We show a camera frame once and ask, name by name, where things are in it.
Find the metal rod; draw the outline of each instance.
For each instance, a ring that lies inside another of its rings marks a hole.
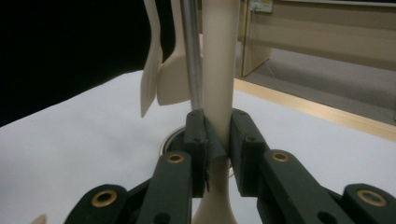
[[[202,59],[199,46],[197,1],[180,0],[183,20],[184,45],[186,47],[191,109],[204,107],[202,91]]]

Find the wooden trim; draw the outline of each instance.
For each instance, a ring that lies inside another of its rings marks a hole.
[[[264,100],[285,105],[321,119],[327,119],[334,123],[396,142],[396,127],[386,123],[307,101],[296,96],[280,91],[274,91],[240,79],[234,80],[233,88],[237,91],[242,91],[260,97]]]

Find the table surface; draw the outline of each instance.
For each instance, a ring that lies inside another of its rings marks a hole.
[[[41,214],[63,223],[90,189],[131,189],[152,176],[162,141],[184,125],[190,102],[154,102],[142,119],[141,74],[124,74],[0,129],[2,223],[30,223]],[[293,153],[322,186],[342,193],[366,183],[396,195],[395,142],[241,91],[233,107],[248,112],[269,147]],[[241,198],[233,178],[230,199],[239,223],[261,223],[256,200]]]

